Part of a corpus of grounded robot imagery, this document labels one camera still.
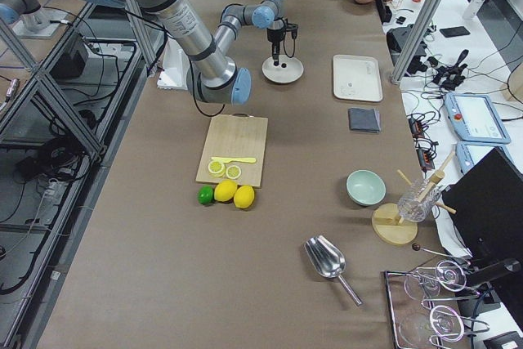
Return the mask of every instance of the white tray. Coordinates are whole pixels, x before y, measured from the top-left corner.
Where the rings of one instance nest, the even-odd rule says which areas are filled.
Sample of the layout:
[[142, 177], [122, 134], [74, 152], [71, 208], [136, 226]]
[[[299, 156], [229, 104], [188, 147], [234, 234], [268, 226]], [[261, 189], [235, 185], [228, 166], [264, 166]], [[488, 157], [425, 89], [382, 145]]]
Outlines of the white tray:
[[337, 98], [373, 102], [383, 99], [378, 61], [373, 57], [334, 55], [333, 76]]

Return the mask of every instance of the green lime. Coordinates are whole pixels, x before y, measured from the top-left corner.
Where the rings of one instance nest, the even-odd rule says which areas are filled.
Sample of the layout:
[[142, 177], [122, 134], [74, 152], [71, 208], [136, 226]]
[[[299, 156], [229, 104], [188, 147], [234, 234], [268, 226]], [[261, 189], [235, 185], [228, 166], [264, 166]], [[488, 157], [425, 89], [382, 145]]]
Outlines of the green lime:
[[198, 192], [198, 202], [210, 204], [214, 198], [214, 189], [211, 186], [203, 186]]

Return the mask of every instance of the computer monitor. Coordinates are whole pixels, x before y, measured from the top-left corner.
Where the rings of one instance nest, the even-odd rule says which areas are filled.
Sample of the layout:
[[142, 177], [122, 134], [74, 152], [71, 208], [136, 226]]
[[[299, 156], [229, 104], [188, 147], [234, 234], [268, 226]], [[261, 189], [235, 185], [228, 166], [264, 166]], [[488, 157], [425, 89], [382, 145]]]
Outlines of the computer monitor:
[[[523, 175], [499, 148], [492, 149], [443, 193], [463, 242], [480, 269], [507, 258], [523, 263]], [[490, 281], [523, 329], [523, 271]]]

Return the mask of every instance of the lemon slice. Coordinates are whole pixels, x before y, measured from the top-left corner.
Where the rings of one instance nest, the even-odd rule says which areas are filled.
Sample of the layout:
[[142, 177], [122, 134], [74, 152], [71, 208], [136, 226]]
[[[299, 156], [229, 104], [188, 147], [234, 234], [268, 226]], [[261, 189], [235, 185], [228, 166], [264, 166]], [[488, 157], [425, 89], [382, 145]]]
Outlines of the lemon slice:
[[226, 172], [226, 165], [220, 161], [211, 161], [207, 166], [207, 170], [211, 173], [211, 176], [222, 177]]
[[226, 176], [232, 180], [236, 180], [242, 176], [242, 170], [238, 165], [229, 165], [226, 169]]

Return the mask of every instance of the white desk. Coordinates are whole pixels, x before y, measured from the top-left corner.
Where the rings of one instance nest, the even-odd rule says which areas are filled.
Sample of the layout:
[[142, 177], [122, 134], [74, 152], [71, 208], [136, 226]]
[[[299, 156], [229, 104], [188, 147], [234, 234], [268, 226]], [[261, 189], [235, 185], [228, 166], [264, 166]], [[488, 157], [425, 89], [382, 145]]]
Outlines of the white desk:
[[[517, 108], [523, 110], [523, 105], [517, 101], [507, 101], [503, 97], [503, 94], [499, 91], [500, 88], [505, 88], [499, 81], [507, 81], [510, 74], [510, 70], [505, 65], [503, 58], [496, 52], [497, 49], [492, 43], [489, 35], [485, 31], [485, 28], [481, 24], [477, 17], [472, 20], [464, 20], [462, 18], [463, 11], [467, 7], [467, 0], [442, 0], [436, 14], [432, 21], [437, 26], [437, 31], [427, 38], [425, 42], [428, 45], [427, 54], [433, 55], [440, 62], [446, 64], [454, 64], [458, 59], [459, 54], [463, 49], [468, 49], [469, 53], [465, 59], [465, 63], [468, 64], [470, 69], [475, 68], [472, 71], [465, 72], [465, 75], [469, 77], [466, 79], [457, 89], [456, 92], [474, 92], [474, 93], [491, 93], [490, 98], [494, 103], [508, 103]], [[403, 26], [414, 23], [419, 10], [422, 7], [422, 3], [415, 3], [411, 0], [403, 0], [398, 7], [398, 10], [393, 10], [393, 16], [391, 22], [383, 26], [385, 31], [389, 29], [399, 27], [396, 23], [398, 16], [404, 16], [406, 21]], [[456, 38], [444, 38], [439, 29], [450, 28], [454, 26], [465, 26], [471, 34], [468, 36], [456, 37]], [[491, 77], [498, 79], [496, 81], [486, 76], [475, 76], [476, 73], [488, 74], [493, 69], [497, 69]], [[405, 112], [407, 114], [413, 112], [425, 113], [427, 111], [434, 110], [430, 104], [420, 97], [420, 91], [423, 90], [425, 84], [431, 81], [431, 71], [427, 71], [427, 78], [424, 73], [417, 73], [415, 77], [403, 78], [401, 80], [400, 89], [404, 93], [404, 105]], [[442, 100], [433, 101], [434, 106], [439, 108], [443, 105]], [[511, 119], [521, 116], [521, 112], [514, 110], [505, 105], [495, 106], [501, 119]], [[507, 149], [513, 159], [514, 164], [520, 171], [523, 171], [523, 127], [522, 120], [515, 122], [504, 123], [505, 128], [511, 136], [512, 143], [507, 145]], [[427, 134], [433, 141], [438, 141], [437, 146], [437, 157], [435, 159], [435, 166], [438, 168], [447, 155], [454, 149], [456, 142], [459, 141], [458, 136], [453, 130], [449, 120], [447, 119], [447, 112], [445, 108], [441, 109], [441, 120], [440, 122], [433, 124], [427, 130]], [[460, 171], [457, 159], [454, 159], [445, 169], [445, 179], [441, 182], [441, 185], [446, 186], [448, 184], [454, 184], [459, 180], [463, 174]], [[441, 211], [440, 216], [436, 220], [438, 225], [438, 232], [442, 245], [448, 249], [454, 255], [465, 255], [459, 242], [455, 240], [455, 233], [449, 214], [446, 211]], [[476, 337], [476, 347], [485, 347], [482, 343], [484, 339], [499, 335], [501, 333], [515, 330], [520, 335], [523, 335], [517, 324], [507, 313], [505, 306], [498, 310], [490, 311], [481, 315], [482, 320], [486, 320], [490, 323], [490, 331], [488, 333], [480, 333]]]

